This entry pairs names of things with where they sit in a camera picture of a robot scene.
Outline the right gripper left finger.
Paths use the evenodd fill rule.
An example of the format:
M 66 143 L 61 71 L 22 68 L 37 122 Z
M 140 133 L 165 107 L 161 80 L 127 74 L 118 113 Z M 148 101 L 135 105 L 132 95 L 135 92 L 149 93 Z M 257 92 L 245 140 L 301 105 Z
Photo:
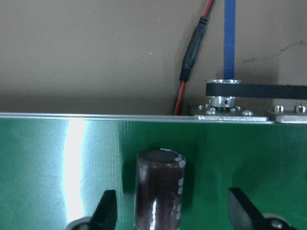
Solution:
M 117 198 L 115 190 L 104 191 L 91 218 L 92 230 L 114 230 L 117 222 Z

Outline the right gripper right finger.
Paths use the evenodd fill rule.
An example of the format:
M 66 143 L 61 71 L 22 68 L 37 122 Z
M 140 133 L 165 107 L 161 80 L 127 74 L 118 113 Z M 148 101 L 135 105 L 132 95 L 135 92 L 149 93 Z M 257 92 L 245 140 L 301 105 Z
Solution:
M 235 230 L 260 230 L 265 218 L 240 188 L 228 189 L 228 219 Z

